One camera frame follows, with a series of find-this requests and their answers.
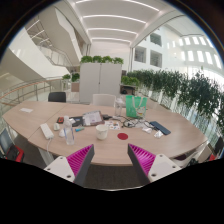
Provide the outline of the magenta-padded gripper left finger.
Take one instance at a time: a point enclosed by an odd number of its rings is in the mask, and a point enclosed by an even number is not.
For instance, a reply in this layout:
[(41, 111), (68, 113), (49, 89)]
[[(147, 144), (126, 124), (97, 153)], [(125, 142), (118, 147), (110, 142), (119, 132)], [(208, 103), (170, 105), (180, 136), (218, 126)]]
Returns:
[(91, 144), (67, 157), (59, 156), (45, 171), (82, 186), (93, 156), (94, 145)]

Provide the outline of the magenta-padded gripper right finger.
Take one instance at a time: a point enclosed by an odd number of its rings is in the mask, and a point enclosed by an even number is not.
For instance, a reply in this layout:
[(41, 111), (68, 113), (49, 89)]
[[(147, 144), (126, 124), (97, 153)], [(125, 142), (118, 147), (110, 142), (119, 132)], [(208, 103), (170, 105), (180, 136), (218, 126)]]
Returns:
[(164, 154), (153, 154), (139, 146), (129, 144), (128, 155), (141, 184), (149, 184), (180, 170)]

